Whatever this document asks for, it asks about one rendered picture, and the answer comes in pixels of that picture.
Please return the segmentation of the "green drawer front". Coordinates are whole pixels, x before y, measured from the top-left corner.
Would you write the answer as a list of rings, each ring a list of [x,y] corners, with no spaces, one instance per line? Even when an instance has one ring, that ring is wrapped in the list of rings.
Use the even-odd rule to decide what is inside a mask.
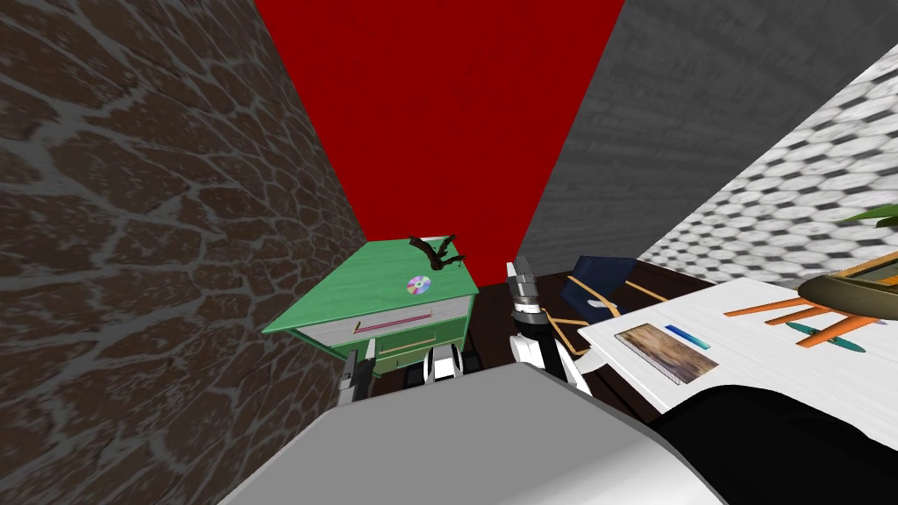
[[[454,344],[458,349],[463,349],[467,328],[468,319],[459,317],[378,337],[376,340],[376,363],[374,366],[374,374],[379,376],[396,369],[402,369],[406,366],[419,363],[425,359],[427,352],[436,346]],[[410,352],[389,355],[379,354],[382,347],[391,348],[407,345],[411,344],[411,342],[417,342],[428,338],[437,338],[437,341]]]

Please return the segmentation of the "blue pen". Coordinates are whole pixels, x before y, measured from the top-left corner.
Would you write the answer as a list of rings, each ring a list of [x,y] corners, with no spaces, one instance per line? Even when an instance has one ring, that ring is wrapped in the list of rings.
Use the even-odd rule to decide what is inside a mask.
[[[690,333],[684,331],[683,329],[678,328],[674,325],[668,324],[665,326],[665,329],[672,332],[673,334],[679,336],[680,338],[683,338],[684,340],[690,342],[690,344],[693,344],[703,350],[708,350],[710,348],[710,345],[708,344],[708,342],[705,342],[704,340],[698,338],[697,336],[690,334]]]

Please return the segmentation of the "olive round pot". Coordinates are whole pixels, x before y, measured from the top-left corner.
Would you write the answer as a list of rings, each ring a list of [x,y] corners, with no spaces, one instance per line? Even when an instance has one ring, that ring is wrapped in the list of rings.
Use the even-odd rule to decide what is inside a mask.
[[[802,283],[797,293],[837,312],[898,321],[898,252],[818,275]]]

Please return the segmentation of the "teal flat strip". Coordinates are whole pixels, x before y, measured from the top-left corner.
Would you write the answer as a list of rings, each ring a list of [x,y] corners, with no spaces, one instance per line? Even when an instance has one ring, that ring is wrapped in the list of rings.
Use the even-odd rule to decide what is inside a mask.
[[[796,322],[786,322],[786,325],[788,327],[790,327],[794,330],[797,330],[803,334],[806,334],[808,336],[814,336],[820,332],[818,329],[812,328],[805,324],[799,324]],[[841,347],[841,348],[844,348],[844,349],[847,349],[847,350],[850,350],[853,352],[864,353],[866,351],[863,347],[855,344],[855,342],[849,341],[845,338],[834,337],[834,338],[829,339],[828,342],[829,342],[829,344],[836,345],[838,347]]]

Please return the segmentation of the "navy chair with wooden frame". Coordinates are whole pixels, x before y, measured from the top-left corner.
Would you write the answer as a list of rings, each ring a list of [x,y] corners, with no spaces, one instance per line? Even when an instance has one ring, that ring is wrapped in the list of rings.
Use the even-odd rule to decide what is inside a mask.
[[[547,313],[552,327],[571,354],[583,356],[588,349],[576,351],[558,324],[586,326],[622,316],[625,311],[609,299],[617,288],[628,285],[658,301],[668,301],[667,298],[628,281],[636,264],[637,260],[634,258],[580,256],[577,259],[559,297],[571,306],[581,317],[581,321],[563,320]]]

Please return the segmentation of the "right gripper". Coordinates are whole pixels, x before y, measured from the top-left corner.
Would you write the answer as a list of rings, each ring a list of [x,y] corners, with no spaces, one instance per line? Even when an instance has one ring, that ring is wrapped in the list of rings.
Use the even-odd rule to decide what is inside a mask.
[[[527,259],[524,256],[517,256],[515,264],[507,262],[506,273],[506,282],[510,283],[514,311],[519,313],[539,313],[537,284]]]

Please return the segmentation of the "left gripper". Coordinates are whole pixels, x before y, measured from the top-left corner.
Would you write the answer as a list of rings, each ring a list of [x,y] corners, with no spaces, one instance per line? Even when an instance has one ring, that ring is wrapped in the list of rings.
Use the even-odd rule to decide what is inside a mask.
[[[338,379],[338,405],[347,405],[368,398],[375,363],[375,339],[367,341],[364,359],[358,360],[355,350],[347,354],[346,363]]]

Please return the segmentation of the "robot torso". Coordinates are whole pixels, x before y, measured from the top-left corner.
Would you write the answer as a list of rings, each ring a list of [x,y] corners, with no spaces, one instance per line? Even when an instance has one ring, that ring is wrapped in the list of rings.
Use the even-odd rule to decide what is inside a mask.
[[[323,413],[218,505],[727,505],[662,437],[527,363]]]

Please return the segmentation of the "white table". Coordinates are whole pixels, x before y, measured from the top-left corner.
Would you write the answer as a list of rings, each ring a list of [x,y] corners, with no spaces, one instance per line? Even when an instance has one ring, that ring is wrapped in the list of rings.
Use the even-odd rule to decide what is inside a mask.
[[[795,291],[748,278],[581,328],[599,360],[611,366],[658,412],[720,385],[764,388],[807,403],[898,450],[898,322],[869,324],[846,335],[856,351],[823,344],[800,347],[802,334],[773,319],[783,309],[751,307],[795,297]],[[618,339],[641,324],[677,328],[706,342],[716,367],[678,385]]]

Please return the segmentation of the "green plant leaf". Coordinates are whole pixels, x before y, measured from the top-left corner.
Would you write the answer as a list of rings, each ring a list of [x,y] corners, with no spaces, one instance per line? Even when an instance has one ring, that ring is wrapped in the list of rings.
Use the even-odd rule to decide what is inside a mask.
[[[861,212],[837,221],[838,224],[874,219],[875,228],[898,227],[898,204],[890,204]]]

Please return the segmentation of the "brown branch figure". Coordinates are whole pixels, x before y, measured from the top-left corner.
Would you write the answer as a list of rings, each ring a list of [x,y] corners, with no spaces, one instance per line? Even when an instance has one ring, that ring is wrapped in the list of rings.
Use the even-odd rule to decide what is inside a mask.
[[[444,267],[451,265],[452,263],[461,263],[463,259],[466,258],[465,255],[455,255],[451,258],[446,258],[445,256],[448,254],[448,246],[453,243],[456,239],[455,235],[449,235],[443,238],[438,249],[434,249],[431,245],[429,245],[426,241],[421,238],[409,236],[409,244],[416,247],[418,250],[422,251],[425,256],[428,258],[430,267],[433,270],[442,270]]]

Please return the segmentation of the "green bedside cabinet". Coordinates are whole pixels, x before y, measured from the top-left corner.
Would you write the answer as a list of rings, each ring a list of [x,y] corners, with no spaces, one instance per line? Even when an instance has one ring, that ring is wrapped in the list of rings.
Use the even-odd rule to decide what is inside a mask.
[[[438,249],[443,238],[425,238],[424,241]],[[448,259],[457,254],[455,244],[452,243],[448,246],[445,257]],[[412,295],[406,289],[407,283],[419,275],[429,277],[431,287],[423,295]],[[452,263],[442,270],[433,270],[425,254],[410,245],[407,238],[368,242],[279,315],[263,329],[263,333],[287,332],[341,359],[355,350],[357,358],[362,360],[369,339],[331,348],[304,336],[299,330],[314,324],[465,295],[473,297],[468,316],[469,326],[477,292],[478,288],[463,262]]]

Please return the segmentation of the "pale grey drawer front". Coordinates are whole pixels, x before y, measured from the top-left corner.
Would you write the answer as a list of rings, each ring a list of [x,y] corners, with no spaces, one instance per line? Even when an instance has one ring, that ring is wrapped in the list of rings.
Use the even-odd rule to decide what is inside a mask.
[[[451,320],[459,317],[468,318],[469,311],[471,309],[471,302],[473,297],[471,295],[465,295],[460,297],[455,297],[451,299],[445,299],[437,302],[428,302],[413,306],[404,306],[404,308],[400,309],[392,309],[386,310],[383,312],[377,312],[373,314],[367,314],[363,316],[356,317],[348,317],[346,319],[340,319],[337,321],[331,321],[328,323],[314,324],[311,326],[306,326],[301,328],[299,331],[306,337],[312,338],[320,344],[336,348],[342,345],[349,345],[351,342],[357,342],[361,340],[368,340],[370,338],[378,338],[383,335],[388,335],[390,333],[396,333],[399,331],[406,331],[411,328],[416,328],[418,326],[424,326],[427,324],[435,324],[440,323],[446,320]],[[372,315],[375,314],[386,314],[386,313],[394,313],[397,315],[414,315],[419,313],[425,313],[429,310],[432,311],[432,318],[397,325],[390,328],[381,329],[379,331],[370,331],[363,332],[360,334],[353,334],[353,327],[359,322],[360,319],[368,319]]]

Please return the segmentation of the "brown picture book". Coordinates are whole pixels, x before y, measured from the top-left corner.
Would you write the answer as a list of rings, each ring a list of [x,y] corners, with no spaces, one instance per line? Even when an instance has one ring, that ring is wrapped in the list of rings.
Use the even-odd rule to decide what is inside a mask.
[[[694,382],[718,367],[714,360],[652,324],[621,331],[615,339],[677,385]]]

